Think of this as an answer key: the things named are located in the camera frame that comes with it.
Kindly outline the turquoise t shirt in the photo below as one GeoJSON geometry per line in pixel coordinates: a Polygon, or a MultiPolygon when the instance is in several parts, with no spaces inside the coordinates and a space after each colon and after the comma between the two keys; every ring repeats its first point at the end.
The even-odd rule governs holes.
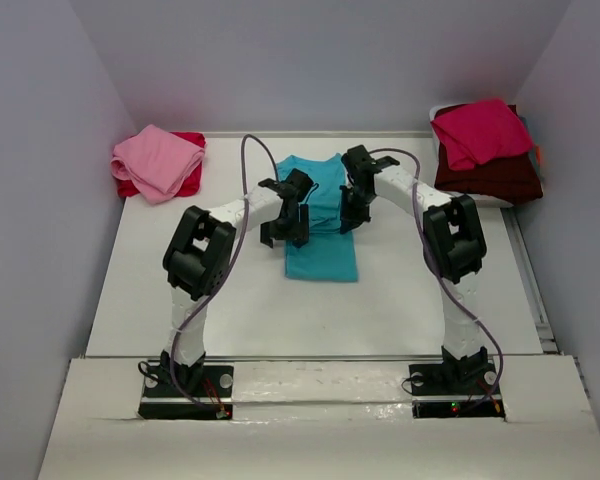
{"type": "Polygon", "coordinates": [[[340,232],[341,187],[346,182],[341,155],[322,161],[291,155],[277,164],[280,177],[287,177],[294,169],[307,174],[316,186],[308,199],[309,241],[302,247],[285,245],[285,277],[315,282],[357,282],[353,234],[340,232]]]}

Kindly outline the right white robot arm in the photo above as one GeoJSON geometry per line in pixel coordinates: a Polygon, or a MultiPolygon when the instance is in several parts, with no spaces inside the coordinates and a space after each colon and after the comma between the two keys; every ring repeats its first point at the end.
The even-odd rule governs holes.
{"type": "Polygon", "coordinates": [[[410,367],[408,392],[424,396],[468,395],[489,362],[483,323],[472,312],[477,274],[487,253],[478,210],[468,195],[452,196],[410,174],[386,149],[374,158],[362,145],[342,156],[347,183],[341,187],[340,232],[348,233],[371,220],[370,206],[378,197],[411,215],[427,268],[441,291],[444,318],[442,360],[410,367]]]}

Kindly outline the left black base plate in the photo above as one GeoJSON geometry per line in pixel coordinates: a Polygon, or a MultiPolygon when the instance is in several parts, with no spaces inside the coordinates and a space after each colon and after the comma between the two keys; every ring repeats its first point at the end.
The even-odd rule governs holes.
{"type": "Polygon", "coordinates": [[[204,366],[200,382],[183,395],[157,361],[141,361],[144,377],[138,415],[145,420],[229,421],[233,416],[234,366],[204,366]]]}

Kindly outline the dark red t shirt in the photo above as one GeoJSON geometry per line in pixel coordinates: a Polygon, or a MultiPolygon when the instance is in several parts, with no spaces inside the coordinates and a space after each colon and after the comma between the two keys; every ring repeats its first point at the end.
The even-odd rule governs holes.
{"type": "MultiPolygon", "coordinates": [[[[433,114],[431,121],[439,114],[460,105],[464,104],[438,110],[433,114]]],[[[514,105],[507,105],[517,113],[514,105]]],[[[531,160],[533,149],[534,142],[532,149],[526,154],[496,159],[485,166],[469,171],[452,171],[447,164],[445,147],[439,142],[435,187],[448,192],[489,196],[512,205],[539,199],[543,196],[543,190],[539,175],[531,160]]]]}

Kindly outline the magenta t shirt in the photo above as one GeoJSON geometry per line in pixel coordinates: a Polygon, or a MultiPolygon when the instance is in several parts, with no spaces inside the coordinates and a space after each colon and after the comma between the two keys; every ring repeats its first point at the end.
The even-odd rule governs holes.
{"type": "Polygon", "coordinates": [[[456,106],[436,116],[431,126],[452,171],[473,170],[526,154],[533,147],[517,113],[500,99],[456,106]]]}

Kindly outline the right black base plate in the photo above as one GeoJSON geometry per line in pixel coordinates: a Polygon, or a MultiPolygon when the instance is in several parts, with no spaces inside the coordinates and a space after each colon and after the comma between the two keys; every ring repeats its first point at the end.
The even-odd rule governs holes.
{"type": "Polygon", "coordinates": [[[442,363],[420,363],[409,367],[401,387],[411,395],[415,419],[504,419],[501,390],[493,389],[495,379],[492,363],[466,381],[453,380],[442,363]]]}

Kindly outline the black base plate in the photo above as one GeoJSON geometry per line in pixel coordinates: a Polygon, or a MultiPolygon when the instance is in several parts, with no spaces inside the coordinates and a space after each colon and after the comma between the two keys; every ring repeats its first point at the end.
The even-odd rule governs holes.
{"type": "Polygon", "coordinates": [[[229,421],[233,416],[234,366],[204,366],[200,382],[183,395],[157,361],[141,361],[144,377],[138,415],[145,420],[229,421]]]}
{"type": "Polygon", "coordinates": [[[501,390],[493,389],[495,379],[492,363],[466,381],[453,380],[442,363],[420,363],[409,367],[401,387],[411,395],[415,419],[504,419],[501,390]]]}

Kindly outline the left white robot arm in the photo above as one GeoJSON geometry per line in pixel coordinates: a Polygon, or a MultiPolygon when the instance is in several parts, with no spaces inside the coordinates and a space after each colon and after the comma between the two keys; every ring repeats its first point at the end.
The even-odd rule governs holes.
{"type": "Polygon", "coordinates": [[[185,210],[163,258],[171,287],[172,329],[160,363],[141,372],[156,383],[191,396],[203,379],[204,327],[210,300],[237,261],[246,234],[257,228],[260,242],[302,247],[309,241],[309,206],[314,186],[298,169],[282,181],[265,179],[241,199],[204,210],[185,210]]]}

